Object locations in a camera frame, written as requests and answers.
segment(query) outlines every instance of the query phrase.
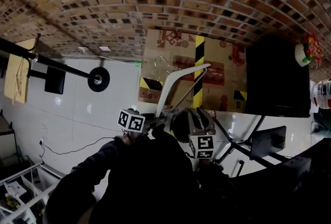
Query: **white plastic arm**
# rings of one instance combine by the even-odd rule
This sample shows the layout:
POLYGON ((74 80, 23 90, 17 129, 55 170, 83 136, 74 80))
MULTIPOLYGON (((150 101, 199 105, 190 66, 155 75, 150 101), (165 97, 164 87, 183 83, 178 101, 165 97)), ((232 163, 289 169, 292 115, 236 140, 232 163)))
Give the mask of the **white plastic arm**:
POLYGON ((161 96, 160 96, 160 100, 157 104, 157 108, 156 108, 156 114, 155 116, 156 117, 159 117, 161 112, 162 112, 162 109, 163 109, 163 106, 164 106, 164 103, 167 99, 167 96, 169 94, 169 91, 172 87, 172 85, 182 76, 185 76, 187 74, 190 74, 190 73, 193 73, 197 70, 200 70, 200 69, 204 69, 204 68, 207 68, 209 67, 211 64, 210 63, 206 63, 206 64, 202 64, 202 65, 199 65, 199 66, 195 66, 195 67, 191 67, 191 68, 187 68, 187 69, 181 69, 181 70, 178 70, 178 71, 174 71, 173 73, 171 73, 165 83, 164 83, 164 86, 163 86, 163 89, 162 89, 162 93, 161 93, 161 96))

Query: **cardboard box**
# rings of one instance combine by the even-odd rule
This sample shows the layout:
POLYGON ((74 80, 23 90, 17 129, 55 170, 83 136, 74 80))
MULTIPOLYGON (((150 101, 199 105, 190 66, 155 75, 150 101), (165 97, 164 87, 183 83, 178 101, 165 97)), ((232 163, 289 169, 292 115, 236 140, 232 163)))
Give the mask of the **cardboard box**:
MULTIPOLYGON (((202 108, 243 113, 247 97, 245 48, 173 31, 148 30, 139 101, 158 103, 168 73, 194 66, 196 55, 201 58, 198 63, 211 63, 203 77, 202 108), (201 41, 204 42, 202 56, 201 46, 198 45, 201 41)), ((175 105, 193 83, 194 73, 177 81, 168 95, 166 105, 175 105)), ((179 106, 193 107, 193 90, 179 106)))

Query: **person's arm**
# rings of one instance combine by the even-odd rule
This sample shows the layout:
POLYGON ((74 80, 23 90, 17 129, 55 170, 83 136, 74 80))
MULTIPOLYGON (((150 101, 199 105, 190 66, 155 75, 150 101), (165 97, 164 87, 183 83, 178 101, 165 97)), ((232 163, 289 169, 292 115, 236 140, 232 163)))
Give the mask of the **person's arm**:
POLYGON ((43 223, 74 223, 96 203, 92 191, 112 169, 120 155, 126 151, 127 137, 114 138, 96 154, 73 167, 71 173, 61 179, 51 194, 43 223))

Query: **arched brick ceiling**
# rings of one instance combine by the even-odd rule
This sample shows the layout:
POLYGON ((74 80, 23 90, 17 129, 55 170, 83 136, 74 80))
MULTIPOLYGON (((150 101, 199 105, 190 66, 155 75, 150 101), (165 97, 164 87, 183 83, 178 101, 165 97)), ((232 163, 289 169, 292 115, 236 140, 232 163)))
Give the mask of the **arched brick ceiling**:
MULTIPOLYGON (((63 56, 81 55, 78 46, 86 46, 89 55, 137 60, 149 28, 244 46, 265 33, 296 42, 310 32, 319 36, 329 59, 330 13, 330 0, 0 0, 0 35, 18 42, 41 33, 41 40, 63 56)), ((324 66, 317 73, 331 71, 324 66)))

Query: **white ceramic vase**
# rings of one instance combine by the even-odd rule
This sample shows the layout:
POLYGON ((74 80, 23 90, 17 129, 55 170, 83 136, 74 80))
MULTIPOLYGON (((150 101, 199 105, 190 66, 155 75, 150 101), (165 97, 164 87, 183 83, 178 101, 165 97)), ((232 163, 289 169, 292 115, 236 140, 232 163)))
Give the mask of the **white ceramic vase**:
POLYGON ((295 46, 294 56, 295 56, 295 60, 302 67, 304 67, 310 63, 310 61, 303 62, 304 58, 306 57, 306 54, 305 54, 304 46, 302 44, 297 44, 295 46))

